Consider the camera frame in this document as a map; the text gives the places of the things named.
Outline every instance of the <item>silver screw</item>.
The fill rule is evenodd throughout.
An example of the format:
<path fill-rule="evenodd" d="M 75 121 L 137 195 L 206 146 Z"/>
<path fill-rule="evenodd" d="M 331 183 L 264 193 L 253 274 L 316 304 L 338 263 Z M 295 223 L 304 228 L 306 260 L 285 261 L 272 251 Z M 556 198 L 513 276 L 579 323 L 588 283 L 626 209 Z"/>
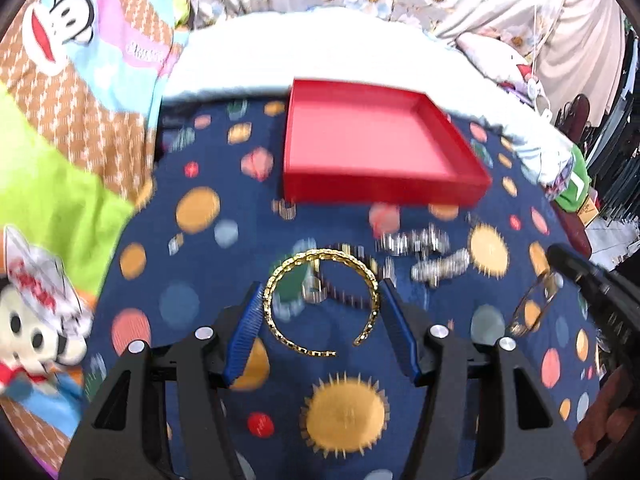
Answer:
<path fill-rule="evenodd" d="M 432 336 L 437 337 L 438 339 L 444 339 L 449 335 L 449 329 L 442 325 L 433 325 L 429 329 L 429 332 Z"/>
<path fill-rule="evenodd" d="M 210 339 L 213 336 L 213 329 L 210 326 L 201 326 L 196 330 L 195 335 L 200 340 Z"/>
<path fill-rule="evenodd" d="M 507 352 L 511 352 L 516 349 L 516 342 L 510 337 L 500 338 L 498 344 L 500 345 L 500 348 L 506 350 Z"/>
<path fill-rule="evenodd" d="M 145 342 L 140 341 L 140 339 L 137 339 L 129 343 L 128 348 L 129 348 L 129 352 L 131 352 L 132 354 L 139 354 L 145 349 Z"/>

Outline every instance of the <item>open box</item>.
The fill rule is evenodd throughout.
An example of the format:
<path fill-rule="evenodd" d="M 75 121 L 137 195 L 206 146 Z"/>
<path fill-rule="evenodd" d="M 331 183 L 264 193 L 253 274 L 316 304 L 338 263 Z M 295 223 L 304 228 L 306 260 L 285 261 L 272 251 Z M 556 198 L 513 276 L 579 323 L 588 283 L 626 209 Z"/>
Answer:
<path fill-rule="evenodd" d="M 291 203 L 465 207 L 492 182 L 426 95 L 320 80 L 293 83 L 283 180 Z"/>

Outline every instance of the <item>cartoon eye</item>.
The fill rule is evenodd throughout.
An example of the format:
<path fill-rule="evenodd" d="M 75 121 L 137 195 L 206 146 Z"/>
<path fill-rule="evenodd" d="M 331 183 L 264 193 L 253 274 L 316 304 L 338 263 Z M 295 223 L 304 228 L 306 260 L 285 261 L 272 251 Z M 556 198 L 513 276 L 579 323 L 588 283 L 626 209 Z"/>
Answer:
<path fill-rule="evenodd" d="M 11 332 L 13 332 L 15 335 L 18 335 L 20 333 L 20 330 L 22 329 L 22 322 L 20 321 L 20 317 L 15 312 L 11 314 L 10 323 Z"/>
<path fill-rule="evenodd" d="M 33 346 L 33 349 L 40 350 L 43 342 L 44 338 L 42 337 L 42 333 L 40 330 L 35 330 L 33 336 L 31 336 L 31 346 Z"/>

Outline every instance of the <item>white hat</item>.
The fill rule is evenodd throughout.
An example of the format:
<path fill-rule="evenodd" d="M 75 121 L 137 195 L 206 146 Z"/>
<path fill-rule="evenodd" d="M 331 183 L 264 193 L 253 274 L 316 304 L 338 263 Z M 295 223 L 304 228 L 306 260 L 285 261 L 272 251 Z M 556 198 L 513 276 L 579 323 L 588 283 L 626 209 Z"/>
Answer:
<path fill-rule="evenodd" d="M 93 314 L 76 294 L 60 258 L 25 240 L 13 226 L 4 228 L 4 268 L 24 304 L 66 338 L 86 338 Z"/>

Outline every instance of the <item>gold bracelet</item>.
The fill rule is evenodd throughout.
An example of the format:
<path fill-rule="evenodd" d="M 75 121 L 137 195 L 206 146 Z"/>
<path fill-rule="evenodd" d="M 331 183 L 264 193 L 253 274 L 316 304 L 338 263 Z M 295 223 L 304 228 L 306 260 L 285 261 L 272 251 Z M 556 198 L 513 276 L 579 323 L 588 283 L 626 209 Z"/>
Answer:
<path fill-rule="evenodd" d="M 309 355 L 311 357 L 335 357 L 337 353 L 332 350 L 309 350 L 302 346 L 296 345 L 293 341 L 287 339 L 282 334 L 282 332 L 278 330 L 278 327 L 276 327 L 276 323 L 273 320 L 273 314 L 271 313 L 271 300 L 273 298 L 273 293 L 276 290 L 278 282 L 282 279 L 285 273 L 289 272 L 296 266 L 314 262 L 316 260 L 333 260 L 334 262 L 338 262 L 340 264 L 346 265 L 347 267 L 351 267 L 351 269 L 355 270 L 360 276 L 363 277 L 365 283 L 367 284 L 369 293 L 371 295 L 371 312 L 369 314 L 367 324 L 365 325 L 360 335 L 356 339 L 354 339 L 353 345 L 359 346 L 363 343 L 363 341 L 369 336 L 369 333 L 373 329 L 373 324 L 376 322 L 378 313 L 380 311 L 378 280 L 376 279 L 376 275 L 371 272 L 371 270 L 355 256 L 351 256 L 350 254 L 343 253 L 342 251 L 336 251 L 334 249 L 310 249 L 308 251 L 305 251 L 304 253 L 294 254 L 292 257 L 283 261 L 280 266 L 273 271 L 273 274 L 267 280 L 267 284 L 264 287 L 264 292 L 262 294 L 262 309 L 264 310 L 264 320 L 266 321 L 269 330 L 271 330 L 271 333 L 278 341 L 280 341 L 283 345 L 286 345 L 288 348 L 291 348 L 292 350 L 298 352 L 299 354 Z"/>

